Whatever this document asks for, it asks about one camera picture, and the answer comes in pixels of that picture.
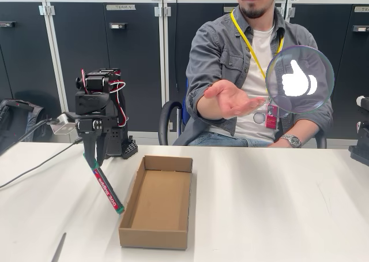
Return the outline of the person's right hand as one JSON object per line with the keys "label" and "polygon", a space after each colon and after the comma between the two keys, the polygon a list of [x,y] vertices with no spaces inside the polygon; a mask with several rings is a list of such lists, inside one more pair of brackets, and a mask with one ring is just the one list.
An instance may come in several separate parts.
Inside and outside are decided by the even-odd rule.
{"label": "person's right hand", "polygon": [[234,83],[220,80],[205,90],[197,103],[197,110],[206,119],[230,119],[248,115],[265,102],[263,97],[250,98]]}

